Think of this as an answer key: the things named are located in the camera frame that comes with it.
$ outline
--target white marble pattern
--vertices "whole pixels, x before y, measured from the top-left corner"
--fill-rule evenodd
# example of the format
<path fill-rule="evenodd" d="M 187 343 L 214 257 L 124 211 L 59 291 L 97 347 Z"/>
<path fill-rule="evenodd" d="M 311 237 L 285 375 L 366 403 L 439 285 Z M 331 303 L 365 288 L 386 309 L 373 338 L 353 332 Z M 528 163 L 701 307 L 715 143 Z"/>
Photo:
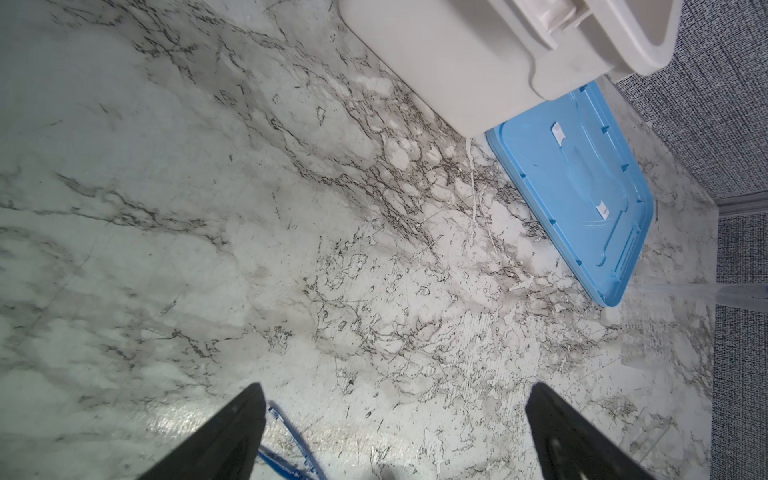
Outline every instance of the white marble pattern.
<path fill-rule="evenodd" d="M 592 303 L 485 140 L 332 2 L 0 18 L 3 478 L 135 478 L 251 382 L 329 478 L 540 478 L 539 380 L 660 478 L 708 477 L 713 310 Z M 603 87 L 657 201 L 634 281 L 713 281 L 715 206 Z"/>

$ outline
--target blue plastic lid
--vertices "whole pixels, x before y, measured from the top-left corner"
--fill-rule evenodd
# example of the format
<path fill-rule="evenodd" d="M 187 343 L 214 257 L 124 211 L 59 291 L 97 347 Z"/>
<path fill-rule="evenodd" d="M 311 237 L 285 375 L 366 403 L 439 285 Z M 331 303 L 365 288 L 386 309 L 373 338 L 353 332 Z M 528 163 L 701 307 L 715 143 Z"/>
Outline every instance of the blue plastic lid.
<path fill-rule="evenodd" d="M 486 137 L 592 299 L 621 301 L 654 215 L 654 196 L 591 82 Z"/>

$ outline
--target gray carpet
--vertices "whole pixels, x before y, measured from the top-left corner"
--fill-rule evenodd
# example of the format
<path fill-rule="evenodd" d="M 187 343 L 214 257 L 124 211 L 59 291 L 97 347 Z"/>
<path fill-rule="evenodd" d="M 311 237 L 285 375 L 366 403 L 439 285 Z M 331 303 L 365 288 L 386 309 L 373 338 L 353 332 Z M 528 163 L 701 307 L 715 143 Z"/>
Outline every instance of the gray carpet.
<path fill-rule="evenodd" d="M 686 0 L 672 62 L 618 83 L 713 199 L 768 190 L 766 5 Z"/>
<path fill-rule="evenodd" d="M 717 281 L 768 283 L 768 214 L 721 218 Z M 715 310 L 712 480 L 768 478 L 768 314 Z"/>

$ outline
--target beige plastic bin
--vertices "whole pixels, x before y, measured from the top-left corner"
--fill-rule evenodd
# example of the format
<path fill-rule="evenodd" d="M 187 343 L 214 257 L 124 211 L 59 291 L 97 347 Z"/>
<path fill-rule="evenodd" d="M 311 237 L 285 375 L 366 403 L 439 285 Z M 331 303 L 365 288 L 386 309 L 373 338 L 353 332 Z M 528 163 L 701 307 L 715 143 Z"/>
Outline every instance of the beige plastic bin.
<path fill-rule="evenodd" d="M 682 0 L 340 0 L 346 24 L 474 137 L 608 73 L 672 58 Z"/>

